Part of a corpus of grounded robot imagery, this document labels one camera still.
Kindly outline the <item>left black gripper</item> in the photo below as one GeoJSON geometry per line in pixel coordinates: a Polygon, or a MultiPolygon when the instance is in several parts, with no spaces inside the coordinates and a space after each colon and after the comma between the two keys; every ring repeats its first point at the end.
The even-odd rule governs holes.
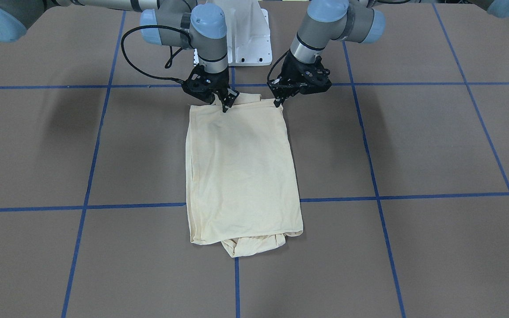
{"type": "Polygon", "coordinates": [[[271,67],[269,74],[280,61],[283,63],[279,75],[276,79],[269,79],[269,88],[274,95],[275,107],[280,107],[287,96],[295,96],[297,93],[303,95],[314,93],[311,82],[315,70],[313,63],[303,63],[297,60],[293,53],[285,52],[271,67]]]}

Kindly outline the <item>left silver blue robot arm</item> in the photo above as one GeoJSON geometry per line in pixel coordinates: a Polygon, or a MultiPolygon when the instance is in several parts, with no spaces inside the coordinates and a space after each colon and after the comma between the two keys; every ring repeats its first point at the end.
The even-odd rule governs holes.
{"type": "MultiPolygon", "coordinates": [[[[509,0],[467,0],[497,18],[509,18],[509,0]]],[[[333,84],[330,70],[323,66],[323,51],[329,42],[371,44],[377,42],[386,28],[386,18],[373,3],[403,4],[410,0],[313,0],[299,26],[291,46],[267,73],[267,86],[274,106],[281,107],[297,94],[326,92],[333,84]],[[270,75],[281,61],[276,79],[270,75]]],[[[385,81],[356,82],[349,74],[347,85],[455,85],[459,81],[385,81]]]]}

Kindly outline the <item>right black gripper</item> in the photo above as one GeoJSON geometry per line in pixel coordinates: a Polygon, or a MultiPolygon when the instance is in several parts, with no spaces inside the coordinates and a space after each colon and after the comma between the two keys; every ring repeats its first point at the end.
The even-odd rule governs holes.
{"type": "Polygon", "coordinates": [[[201,70],[205,87],[205,96],[202,97],[202,100],[214,100],[215,96],[218,96],[222,104],[222,112],[226,113],[240,94],[238,91],[232,90],[229,85],[229,67],[216,74],[206,71],[205,66],[202,66],[201,70]]]}

